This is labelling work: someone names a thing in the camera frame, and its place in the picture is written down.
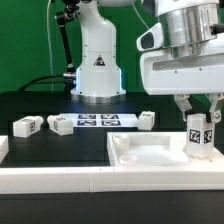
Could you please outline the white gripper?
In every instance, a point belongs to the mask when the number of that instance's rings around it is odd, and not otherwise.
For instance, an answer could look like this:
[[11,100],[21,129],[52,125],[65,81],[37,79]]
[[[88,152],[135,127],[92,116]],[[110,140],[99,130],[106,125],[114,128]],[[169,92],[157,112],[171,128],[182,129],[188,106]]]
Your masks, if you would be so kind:
[[188,94],[207,94],[208,123],[219,123],[224,105],[224,53],[173,60],[165,51],[144,53],[140,59],[143,87],[149,95],[175,95],[183,120],[192,112]]

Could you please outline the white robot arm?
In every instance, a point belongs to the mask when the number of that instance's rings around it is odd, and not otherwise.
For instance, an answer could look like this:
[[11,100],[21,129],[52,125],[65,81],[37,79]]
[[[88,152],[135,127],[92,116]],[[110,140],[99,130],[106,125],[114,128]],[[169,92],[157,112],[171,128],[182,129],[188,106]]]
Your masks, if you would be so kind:
[[[108,102],[125,93],[116,65],[116,28],[100,16],[99,7],[121,7],[136,0],[73,0],[82,32],[82,63],[72,94],[88,102]],[[192,107],[191,94],[205,94],[211,107],[207,121],[218,123],[224,105],[224,24],[221,0],[141,0],[158,18],[137,40],[142,52],[141,78],[150,95],[172,95],[183,115]]]

